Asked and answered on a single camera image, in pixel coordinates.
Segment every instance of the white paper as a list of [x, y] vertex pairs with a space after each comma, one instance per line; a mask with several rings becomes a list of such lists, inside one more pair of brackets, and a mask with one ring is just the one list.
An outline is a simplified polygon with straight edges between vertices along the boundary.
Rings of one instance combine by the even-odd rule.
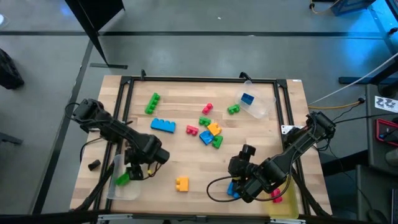
[[398, 113], [398, 100], [393, 100], [381, 96], [374, 96], [374, 107]]

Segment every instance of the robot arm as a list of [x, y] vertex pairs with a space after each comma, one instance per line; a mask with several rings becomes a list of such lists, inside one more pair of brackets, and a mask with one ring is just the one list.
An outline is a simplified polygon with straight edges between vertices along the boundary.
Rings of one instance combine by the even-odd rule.
[[292, 164], [315, 143], [331, 139], [335, 133], [335, 124], [322, 112], [307, 115], [306, 127], [290, 130], [284, 137], [286, 150], [261, 164], [250, 163], [256, 149], [244, 145], [238, 156], [229, 161], [228, 172], [233, 177], [240, 177], [235, 191], [242, 199], [250, 203], [261, 191], [271, 193], [286, 181], [291, 174]]
[[143, 179], [140, 164], [153, 162], [165, 164], [170, 157], [169, 152], [162, 149], [162, 142], [156, 136], [138, 133], [114, 119], [99, 101], [84, 99], [72, 116], [72, 120], [80, 124], [80, 128], [87, 133], [92, 128], [99, 128], [100, 135], [107, 141], [127, 140], [129, 147], [125, 151], [124, 163], [131, 164], [129, 169], [131, 180]]

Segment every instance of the pink lego brick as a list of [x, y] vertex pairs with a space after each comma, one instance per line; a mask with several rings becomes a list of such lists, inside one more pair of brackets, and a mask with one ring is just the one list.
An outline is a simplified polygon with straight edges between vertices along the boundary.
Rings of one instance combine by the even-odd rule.
[[187, 134], [191, 134], [193, 136], [196, 136], [198, 134], [199, 129], [195, 128], [193, 126], [187, 125]]
[[[271, 197], [275, 197], [276, 195], [280, 194], [280, 190], [279, 189], [275, 189], [273, 192], [271, 192]], [[277, 197], [275, 199], [272, 200], [274, 203], [279, 203], [281, 201], [283, 201], [282, 197]]]
[[201, 112], [205, 115], [208, 115], [211, 109], [213, 109], [213, 105], [211, 103], [208, 103]]

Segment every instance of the white cable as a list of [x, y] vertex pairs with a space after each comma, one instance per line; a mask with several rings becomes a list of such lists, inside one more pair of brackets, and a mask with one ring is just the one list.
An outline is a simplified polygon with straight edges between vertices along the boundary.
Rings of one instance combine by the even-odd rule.
[[318, 99], [318, 100], [315, 100], [314, 102], [310, 103], [309, 105], [312, 105], [312, 104], [314, 104], [314, 103], [317, 103], [317, 102], [319, 102], [319, 101], [321, 101], [321, 100], [323, 100], [323, 99], [325, 99], [325, 98], [328, 98], [329, 96], [331, 96], [331, 95], [333, 95], [333, 94], [335, 94], [335, 93], [338, 93], [338, 92], [341, 91], [341, 90], [344, 90], [345, 88], [348, 88], [348, 87], [354, 85], [354, 84], [357, 83], [357, 82], [360, 82], [360, 81], [363, 80], [364, 78], [366, 78], [366, 77], [372, 75], [372, 73], [374, 73], [376, 70], [379, 70], [379, 69], [380, 69], [381, 67], [383, 67], [385, 64], [389, 63], [389, 62], [390, 62], [392, 59], [394, 59], [397, 55], [398, 55], [398, 53], [396, 53], [395, 55], [393, 55], [391, 58], [389, 58], [388, 60], [386, 60], [386, 61], [385, 61], [384, 63], [382, 63], [380, 66], [378, 66], [378, 67], [375, 68], [373, 71], [369, 72], [368, 74], [366, 74], [364, 77], [360, 78], [359, 80], [356, 80], [355, 82], [353, 82], [353, 83], [351, 83], [351, 84], [349, 84], [349, 85], [346, 85], [346, 86], [344, 86], [343, 88], [340, 88], [340, 89], [334, 91], [333, 93], [330, 93], [329, 95], [326, 95], [326, 96], [324, 96], [324, 97], [322, 97], [322, 98], [320, 98], [320, 99]]

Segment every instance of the black small block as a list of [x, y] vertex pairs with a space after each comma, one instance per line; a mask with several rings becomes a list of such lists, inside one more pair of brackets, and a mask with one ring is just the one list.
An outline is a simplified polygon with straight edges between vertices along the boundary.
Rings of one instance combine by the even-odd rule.
[[88, 169], [93, 171], [93, 169], [97, 168], [99, 165], [101, 165], [101, 162], [99, 160], [95, 160], [91, 164], [88, 164]]

